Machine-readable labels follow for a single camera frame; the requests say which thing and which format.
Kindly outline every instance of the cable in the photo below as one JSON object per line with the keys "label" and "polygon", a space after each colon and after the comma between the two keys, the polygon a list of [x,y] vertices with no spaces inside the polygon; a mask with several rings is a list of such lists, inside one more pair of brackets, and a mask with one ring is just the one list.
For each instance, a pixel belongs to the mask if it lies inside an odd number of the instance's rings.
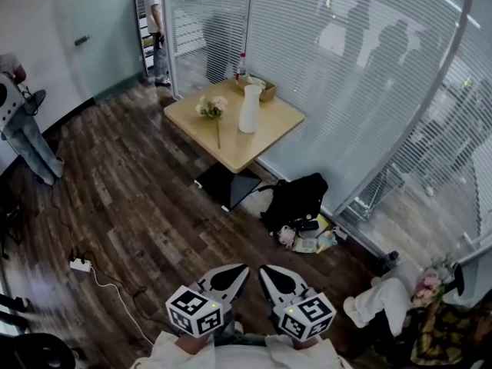
{"label": "cable", "polygon": [[125,301],[123,301],[123,298],[121,297],[120,291],[119,291],[118,287],[116,286],[116,284],[112,284],[112,283],[109,283],[109,284],[100,284],[100,283],[98,282],[98,276],[97,276],[97,274],[95,273],[95,269],[94,269],[93,267],[91,267],[91,271],[92,271],[92,272],[94,272],[94,279],[95,279],[96,284],[97,284],[99,287],[105,288],[105,287],[110,287],[110,286],[112,286],[112,287],[114,287],[114,288],[116,289],[116,292],[118,292],[118,296],[119,296],[119,298],[120,298],[120,301],[122,302],[123,307],[125,308],[125,310],[126,310],[126,312],[127,312],[128,316],[129,316],[129,317],[133,320],[133,322],[135,323],[135,325],[136,325],[136,326],[137,326],[137,328],[139,329],[139,331],[140,331],[140,333],[141,333],[141,336],[143,336],[143,337],[144,337],[144,339],[145,339],[148,343],[150,343],[150,345],[153,347],[153,346],[154,346],[154,344],[151,342],[151,340],[150,340],[148,337],[146,337],[146,336],[145,336],[144,331],[140,328],[140,325],[138,325],[138,322],[137,322],[137,321],[133,318],[133,316],[131,315],[130,311],[128,310],[128,308],[127,308],[127,306],[126,306],[126,303],[125,303]]}
{"label": "cable", "polygon": [[123,288],[123,290],[131,297],[131,299],[133,300],[133,305],[135,306],[135,310],[137,311],[138,315],[142,318],[144,318],[145,320],[149,320],[149,321],[153,321],[155,322],[156,324],[160,324],[160,325],[163,325],[165,327],[165,330],[171,334],[176,334],[174,328],[168,323],[168,322],[164,322],[164,321],[160,321],[160,320],[156,320],[154,318],[151,318],[149,316],[147,316],[146,314],[142,313],[142,311],[140,310],[140,307],[137,305],[137,301],[136,301],[136,298],[140,295],[140,294],[144,294],[146,291],[147,291],[147,288],[145,286],[141,286],[137,289],[137,291],[132,294],[128,288],[126,287],[125,283],[123,283],[122,281],[116,279],[116,278],[113,278],[112,276],[108,275],[106,272],[104,272],[101,267],[99,267],[99,264],[98,264],[98,259],[96,258],[95,254],[90,251],[90,250],[86,250],[84,252],[84,254],[82,256],[80,256],[81,260],[84,261],[85,260],[85,255],[87,254],[90,254],[93,258],[93,262],[94,262],[94,266],[95,268],[101,272],[105,277],[107,277],[108,279],[110,280],[113,280],[114,282],[116,283],[119,283],[121,285],[121,288]]}

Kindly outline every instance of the white t-shirt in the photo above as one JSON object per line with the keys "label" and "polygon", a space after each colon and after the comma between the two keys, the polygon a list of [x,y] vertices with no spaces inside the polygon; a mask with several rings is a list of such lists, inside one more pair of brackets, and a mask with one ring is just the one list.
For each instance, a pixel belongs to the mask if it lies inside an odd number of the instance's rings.
{"label": "white t-shirt", "polygon": [[196,355],[176,346],[178,338],[161,332],[152,354],[139,358],[131,369],[350,369],[339,359],[331,342],[321,339],[313,347],[296,351],[285,335],[267,336],[267,347],[228,345],[215,347],[210,337]]}
{"label": "white t-shirt", "polygon": [[4,72],[7,72],[10,74],[12,77],[15,76],[14,72],[21,63],[17,59],[17,56],[15,56],[13,53],[5,53],[4,55],[0,55],[0,72],[3,74]]}
{"label": "white t-shirt", "polygon": [[155,24],[155,20],[154,20],[153,14],[152,14],[151,7],[153,5],[156,5],[156,4],[158,5],[159,17],[161,18],[161,21],[162,21],[162,0],[144,0],[144,4],[145,4],[145,14],[147,15],[148,32],[149,33],[157,33],[158,27]]}

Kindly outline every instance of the cardboard box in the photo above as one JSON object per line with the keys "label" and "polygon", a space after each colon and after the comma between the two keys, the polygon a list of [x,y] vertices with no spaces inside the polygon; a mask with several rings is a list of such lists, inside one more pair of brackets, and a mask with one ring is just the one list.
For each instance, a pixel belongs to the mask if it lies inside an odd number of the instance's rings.
{"label": "cardboard box", "polygon": [[[267,102],[272,100],[275,97],[275,93],[277,92],[277,86],[275,86],[273,83],[267,81],[266,79],[260,78],[264,83],[267,84],[267,87],[265,90],[263,90],[260,94],[260,101],[262,102]],[[244,87],[251,85],[248,81],[244,80],[243,78],[238,79],[238,87],[240,89],[244,90]]]}

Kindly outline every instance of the glass door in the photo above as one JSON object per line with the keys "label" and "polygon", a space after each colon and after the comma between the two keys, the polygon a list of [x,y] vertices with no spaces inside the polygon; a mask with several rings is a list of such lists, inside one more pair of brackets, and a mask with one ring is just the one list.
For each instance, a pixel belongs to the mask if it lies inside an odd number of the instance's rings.
{"label": "glass door", "polygon": [[234,76],[249,0],[164,0],[176,98]]}

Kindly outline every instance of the bottle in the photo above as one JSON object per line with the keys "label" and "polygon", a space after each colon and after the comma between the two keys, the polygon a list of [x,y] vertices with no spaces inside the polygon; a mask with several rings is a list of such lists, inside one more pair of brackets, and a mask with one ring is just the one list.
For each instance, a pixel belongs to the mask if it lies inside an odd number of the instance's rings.
{"label": "bottle", "polygon": [[238,83],[239,78],[246,78],[248,76],[248,70],[246,69],[246,54],[241,53],[239,58],[238,68],[236,69],[236,83]]}

